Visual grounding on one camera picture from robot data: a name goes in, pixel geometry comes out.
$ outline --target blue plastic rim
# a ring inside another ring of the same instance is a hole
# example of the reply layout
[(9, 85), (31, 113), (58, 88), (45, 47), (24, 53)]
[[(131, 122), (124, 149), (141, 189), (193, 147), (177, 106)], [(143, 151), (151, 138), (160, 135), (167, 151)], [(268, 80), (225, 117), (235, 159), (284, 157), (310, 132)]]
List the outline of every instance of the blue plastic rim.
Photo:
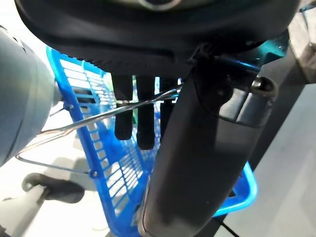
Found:
[[(47, 56), (73, 121), (115, 108), (111, 74), (50, 47)], [(136, 125), (130, 140), (119, 141), (114, 135), (115, 118), (77, 130), (108, 225), (119, 237), (139, 236), (135, 211), (142, 202), (160, 145), (159, 105), (155, 105), (155, 113), (156, 142), (150, 151), (138, 149)], [(227, 198), (214, 216), (244, 209), (256, 199), (257, 184), (248, 163), (233, 191), (235, 195)]]

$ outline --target basket slot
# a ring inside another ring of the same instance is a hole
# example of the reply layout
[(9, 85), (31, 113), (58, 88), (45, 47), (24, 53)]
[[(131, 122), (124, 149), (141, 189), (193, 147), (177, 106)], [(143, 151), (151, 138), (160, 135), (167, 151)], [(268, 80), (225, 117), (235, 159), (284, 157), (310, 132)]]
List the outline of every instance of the basket slot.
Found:
[(120, 168), (118, 168), (117, 170), (115, 170), (114, 172), (111, 172), (109, 175), (107, 175), (107, 172), (105, 171), (105, 175), (107, 176), (108, 179), (111, 178), (112, 175), (114, 175), (116, 172), (120, 172), (120, 175), (122, 175), (122, 172), (120, 170)]
[(113, 199), (123, 188), (126, 190), (124, 183), (122, 185), (121, 183), (115, 184), (111, 189), (109, 189), (110, 197)]
[(135, 179), (138, 179), (137, 178), (137, 175), (135, 172), (131, 173), (131, 175), (129, 176), (128, 179), (126, 179), (126, 185), (127, 187), (130, 186), (131, 182), (133, 182)]
[(71, 86), (90, 89), (90, 84), (87, 81), (83, 81), (83, 80), (75, 79), (75, 78), (68, 78), (68, 82)]
[(95, 85), (93, 85), (91, 88), (94, 90), (102, 90), (103, 89), (103, 87), (95, 86)]
[(93, 73), (91, 71), (84, 71), (89, 78), (103, 80), (99, 74)]
[(124, 208), (126, 207), (126, 205), (129, 202), (129, 198), (128, 196), (124, 196), (124, 198), (122, 198), (120, 201), (120, 203), (117, 204), (117, 207), (115, 208), (115, 214), (116, 216), (119, 216), (121, 214), (121, 212), (124, 210)]
[(101, 165), (102, 167), (108, 168), (110, 165), (108, 159), (105, 158), (103, 161), (101, 161)]
[(90, 137), (93, 141), (98, 141), (100, 140), (100, 137), (99, 137), (99, 133), (98, 132), (93, 132), (93, 133), (90, 133)]
[(124, 167), (124, 168), (122, 168), (122, 169), (124, 170), (125, 167), (128, 167), (128, 166), (131, 165), (131, 164), (132, 164), (132, 160), (131, 160), (131, 159), (126, 160), (126, 161), (124, 161), (124, 162), (121, 162), (122, 167)]
[(92, 95), (91, 90), (79, 88), (79, 87), (73, 87), (73, 91), (75, 94), (80, 94), (80, 95)]
[(89, 125), (87, 125), (88, 131), (92, 132), (98, 129), (98, 126), (96, 123), (90, 123)]
[(70, 70), (73, 70), (73, 71), (76, 71), (76, 72), (80, 72), (80, 73), (83, 73), (83, 68), (81, 65), (78, 65), (78, 64), (75, 64), (75, 63), (71, 63), (71, 62), (68, 62), (68, 61), (65, 61), (63, 59), (60, 59), (59, 60), (61, 66), (65, 69), (70, 69)]
[(131, 188), (131, 186), (132, 186), (132, 184), (134, 184), (135, 183), (135, 181), (137, 181), (137, 176), (136, 176), (136, 174), (133, 174), (133, 179), (130, 179), (127, 183), (126, 183), (126, 185), (127, 185), (127, 187), (128, 187), (128, 189), (130, 189)]
[(139, 171), (139, 173), (137, 173), (137, 177), (138, 178), (140, 178), (141, 176), (142, 176), (142, 174), (143, 174), (144, 172), (141, 170), (141, 171)]
[(133, 161), (130, 159), (130, 160), (127, 160), (126, 162), (124, 162), (123, 164), (121, 163), (121, 165), (122, 165), (122, 170), (124, 171), (127, 168), (130, 168), (133, 166)]
[(77, 97), (79, 103), (95, 104), (96, 101), (93, 97)]
[(128, 174), (124, 174), (125, 177), (125, 181), (126, 183), (131, 179), (131, 177), (135, 175), (135, 171), (133, 169), (131, 169)]
[(101, 81), (101, 80), (96, 80), (96, 79), (93, 79), (93, 78), (91, 78), (91, 77), (88, 77), (88, 79), (89, 79), (89, 81), (90, 81), (90, 83), (96, 83), (96, 84), (104, 84), (103, 83), (103, 81)]
[(113, 179), (108, 180), (107, 181), (107, 186), (110, 189), (118, 182), (124, 182), (124, 179), (123, 179), (122, 176), (120, 178), (118, 178), (118, 179), (117, 178), (113, 178)]
[(118, 208), (118, 207), (120, 206), (120, 204), (122, 203), (122, 201), (123, 201), (124, 199), (126, 199), (126, 198), (127, 198), (127, 200), (129, 199), (127, 193), (124, 194), (124, 195), (116, 202), (116, 204), (113, 203), (114, 208), (115, 208), (115, 209)]
[(98, 152), (97, 152), (97, 155), (98, 155), (98, 158), (99, 158), (99, 159), (103, 159), (104, 157), (106, 157), (104, 150), (98, 151)]
[(101, 141), (98, 141), (98, 142), (93, 143), (93, 146), (94, 146), (94, 149), (95, 149), (96, 151), (98, 151), (98, 150), (100, 150), (100, 149), (103, 148), (103, 144), (102, 144)]
[(87, 114), (87, 113), (90, 112), (90, 108), (87, 107), (87, 106), (81, 106), (81, 107), (80, 107), (80, 110), (81, 110), (81, 112), (84, 113), (84, 114)]
[(77, 71), (69, 70), (69, 69), (64, 69), (65, 75), (68, 78), (74, 78), (74, 79), (79, 79), (79, 80), (85, 80), (87, 81), (88, 78), (84, 73), (80, 73)]

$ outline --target black cable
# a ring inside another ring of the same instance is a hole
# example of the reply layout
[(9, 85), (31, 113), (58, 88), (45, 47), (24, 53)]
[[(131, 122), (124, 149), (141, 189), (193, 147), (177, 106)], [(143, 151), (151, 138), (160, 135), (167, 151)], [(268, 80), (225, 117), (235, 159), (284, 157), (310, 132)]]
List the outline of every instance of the black cable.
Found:
[(229, 228), (223, 221), (214, 218), (215, 221), (217, 221), (221, 226), (223, 226), (232, 236), (234, 237), (240, 237), (239, 235), (236, 234), (231, 228)]

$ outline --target metal wire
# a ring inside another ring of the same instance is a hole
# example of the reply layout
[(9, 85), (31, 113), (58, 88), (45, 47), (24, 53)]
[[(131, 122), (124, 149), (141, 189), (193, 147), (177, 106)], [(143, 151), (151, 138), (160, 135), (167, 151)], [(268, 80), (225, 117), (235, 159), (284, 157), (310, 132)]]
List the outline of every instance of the metal wire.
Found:
[(20, 156), (20, 154), (23, 152), (29, 151), (31, 149), (34, 149), (38, 146), (41, 146), (43, 144), (46, 144), (48, 142), (51, 142), (51, 141), (54, 141), (56, 139), (67, 136), (68, 134), (70, 134), (74, 130), (79, 129), (81, 127), (84, 127), (90, 123), (97, 122), (97, 121), (118, 115), (118, 114), (126, 112), (126, 111), (134, 110), (134, 109), (139, 108), (141, 106), (152, 104), (152, 103), (155, 103), (157, 101), (175, 99), (176, 97), (178, 97), (181, 88), (182, 88), (182, 84), (169, 90), (169, 91), (165, 91), (165, 92), (161, 92), (161, 93), (157, 94), (152, 100), (130, 103), (128, 105), (125, 105), (125, 106), (122, 106), (119, 108), (115, 108), (113, 110), (109, 110), (109, 111), (106, 111), (104, 113), (100, 113), (98, 115), (94, 115), (94, 116), (91, 116), (89, 118), (74, 122), (73, 124), (70, 124), (67, 126), (42, 131), (37, 137), (40, 138), (43, 136), (47, 136), (49, 134), (51, 134), (52, 136), (49, 138), (43, 139), (41, 141), (35, 142), (31, 145), (26, 146), (23, 150), (21, 150), (19, 152), (18, 155), (15, 156), (15, 158), (18, 159), (19, 161), (26, 162), (26, 163), (37, 164), (37, 165), (50, 167), (50, 168), (67, 170), (67, 171), (71, 171), (71, 172), (75, 172), (75, 173), (89, 174), (88, 171), (74, 170), (74, 169), (64, 168), (64, 167), (60, 167), (60, 166), (55, 166), (55, 165), (51, 165), (51, 164), (46, 164), (46, 163), (42, 163), (42, 162), (37, 162), (37, 161), (25, 159), (25, 158), (22, 158)]
[(65, 167), (62, 167), (62, 166), (46, 164), (46, 163), (42, 163), (42, 162), (30, 160), (30, 159), (25, 159), (25, 158), (21, 157), (20, 155), (16, 155), (15, 158), (18, 159), (19, 161), (22, 161), (22, 162), (25, 162), (25, 163), (36, 164), (36, 165), (45, 166), (45, 167), (48, 167), (48, 168), (62, 169), (62, 170), (65, 170), (65, 171), (70, 171), (70, 172), (74, 172), (74, 173), (78, 173), (78, 174), (89, 174), (89, 171), (70, 169), (70, 168), (65, 168)]

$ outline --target white floor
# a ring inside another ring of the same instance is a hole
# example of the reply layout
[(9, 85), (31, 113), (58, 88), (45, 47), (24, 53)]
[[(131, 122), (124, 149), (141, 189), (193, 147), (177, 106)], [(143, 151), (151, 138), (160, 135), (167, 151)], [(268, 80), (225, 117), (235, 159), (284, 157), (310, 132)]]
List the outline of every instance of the white floor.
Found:
[[(23, 25), (13, 0), (0, 0), (0, 25), (26, 42), (48, 64), (45, 45)], [(248, 209), (225, 222), (241, 237), (316, 237), (316, 85), (308, 85), (259, 164), (259, 194)], [(52, 120), (71, 122), (67, 112)], [(48, 163), (85, 169), (80, 143), (73, 133), (27, 155)], [(87, 191), (77, 204), (46, 201), (27, 237), (104, 237), (108, 226), (93, 183), (81, 175), (10, 160), (0, 169), (0, 200), (23, 195), (21, 182), (32, 172), (77, 181)], [(230, 237), (223, 228), (216, 237)]]
[(315, 101), (307, 85), (255, 171), (256, 202), (226, 218), (241, 237), (316, 237)]

